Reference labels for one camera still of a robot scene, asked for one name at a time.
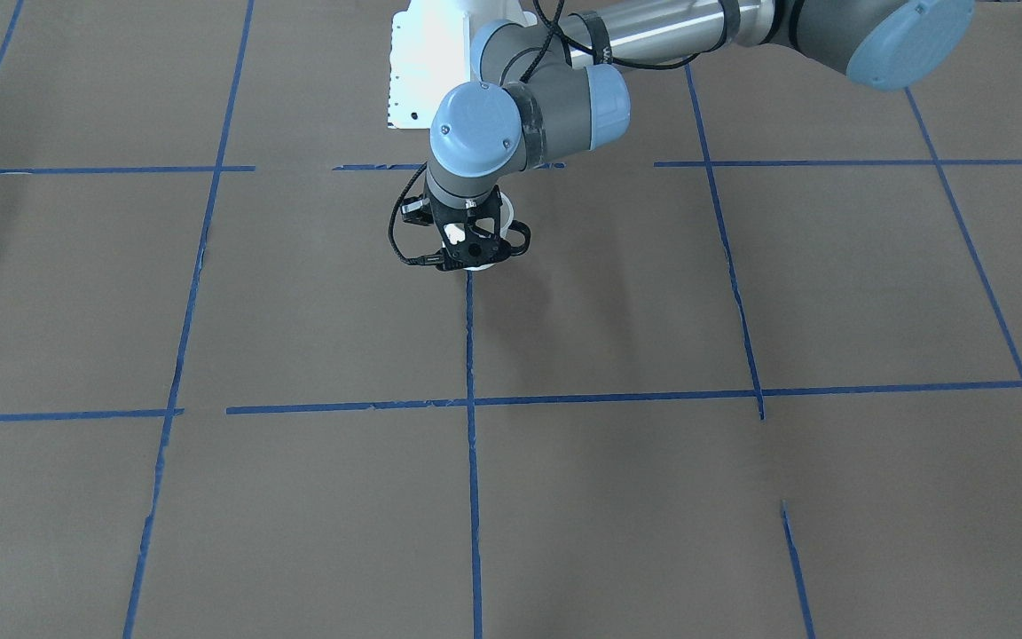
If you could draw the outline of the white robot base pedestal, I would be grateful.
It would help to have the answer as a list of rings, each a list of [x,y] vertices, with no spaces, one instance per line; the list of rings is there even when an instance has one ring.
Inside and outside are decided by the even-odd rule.
[[[428,129],[447,92],[472,80],[472,40],[495,21],[535,26],[539,17],[519,1],[410,1],[394,13],[387,126]]]

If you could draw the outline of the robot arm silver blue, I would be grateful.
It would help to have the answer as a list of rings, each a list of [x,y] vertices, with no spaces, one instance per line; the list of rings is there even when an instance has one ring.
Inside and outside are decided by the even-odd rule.
[[[429,158],[389,221],[437,231],[400,262],[485,270],[528,250],[499,179],[617,141],[625,70],[673,70],[728,45],[777,44],[849,81],[896,91],[944,61],[972,1],[621,1],[552,15],[519,1],[411,1],[390,25],[387,125],[425,130]]]

